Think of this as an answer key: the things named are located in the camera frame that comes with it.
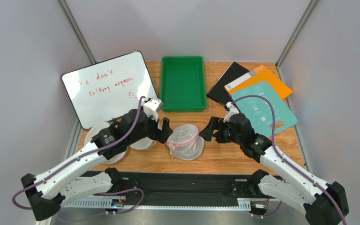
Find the white mesh laundry bag pink zipper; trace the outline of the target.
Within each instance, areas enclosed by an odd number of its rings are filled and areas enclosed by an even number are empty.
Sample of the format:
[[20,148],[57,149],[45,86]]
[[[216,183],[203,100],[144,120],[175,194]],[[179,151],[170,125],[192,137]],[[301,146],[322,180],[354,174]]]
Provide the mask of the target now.
[[199,157],[203,151],[205,140],[199,136],[199,129],[192,124],[176,127],[166,142],[171,160],[179,158],[191,161]]

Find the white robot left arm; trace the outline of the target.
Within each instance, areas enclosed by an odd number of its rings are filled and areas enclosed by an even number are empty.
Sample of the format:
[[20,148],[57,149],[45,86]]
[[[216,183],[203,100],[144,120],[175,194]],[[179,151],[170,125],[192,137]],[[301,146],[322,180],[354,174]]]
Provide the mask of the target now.
[[90,142],[76,154],[54,168],[38,174],[26,174],[21,182],[37,221],[55,215],[63,206],[89,195],[121,195],[123,178],[116,168],[108,168],[99,174],[78,179],[89,169],[124,153],[128,146],[144,138],[166,143],[173,133],[170,120],[148,115],[144,109],[130,110],[108,127],[101,129]]

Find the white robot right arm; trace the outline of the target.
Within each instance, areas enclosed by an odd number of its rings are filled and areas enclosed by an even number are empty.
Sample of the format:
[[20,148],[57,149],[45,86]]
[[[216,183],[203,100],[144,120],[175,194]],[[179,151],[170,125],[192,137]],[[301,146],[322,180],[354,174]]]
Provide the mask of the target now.
[[349,207],[345,188],[336,181],[330,184],[293,162],[271,140],[256,133],[244,114],[211,117],[199,136],[208,142],[214,138],[217,143],[235,143],[247,157],[275,171],[282,180],[258,170],[250,182],[262,194],[299,211],[309,224],[346,223]]

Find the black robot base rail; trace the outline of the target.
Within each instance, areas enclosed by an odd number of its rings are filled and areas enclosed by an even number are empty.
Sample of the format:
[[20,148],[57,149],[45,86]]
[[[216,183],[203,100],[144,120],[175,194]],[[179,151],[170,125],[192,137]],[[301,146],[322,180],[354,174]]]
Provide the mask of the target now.
[[142,206],[231,207],[239,198],[267,200],[248,182],[249,175],[120,172],[122,182],[110,193],[130,190],[128,204],[137,203],[144,191]]

